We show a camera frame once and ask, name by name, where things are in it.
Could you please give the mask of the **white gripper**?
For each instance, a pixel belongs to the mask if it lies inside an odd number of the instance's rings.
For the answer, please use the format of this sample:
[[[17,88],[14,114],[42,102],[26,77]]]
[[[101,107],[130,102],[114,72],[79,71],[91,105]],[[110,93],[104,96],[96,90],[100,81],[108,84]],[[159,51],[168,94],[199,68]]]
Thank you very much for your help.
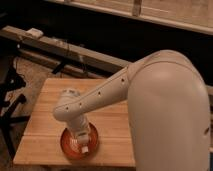
[[[68,130],[75,138],[84,134],[89,134],[90,126],[87,117],[81,115],[69,121]]]

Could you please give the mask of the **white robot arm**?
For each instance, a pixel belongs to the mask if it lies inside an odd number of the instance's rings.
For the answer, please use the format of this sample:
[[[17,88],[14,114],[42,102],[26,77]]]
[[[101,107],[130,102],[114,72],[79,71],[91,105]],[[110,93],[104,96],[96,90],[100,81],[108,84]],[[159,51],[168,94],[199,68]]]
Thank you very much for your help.
[[[61,94],[53,116],[69,124],[125,100],[137,171],[210,171],[210,104],[191,61],[173,50],[152,53],[78,95]]]

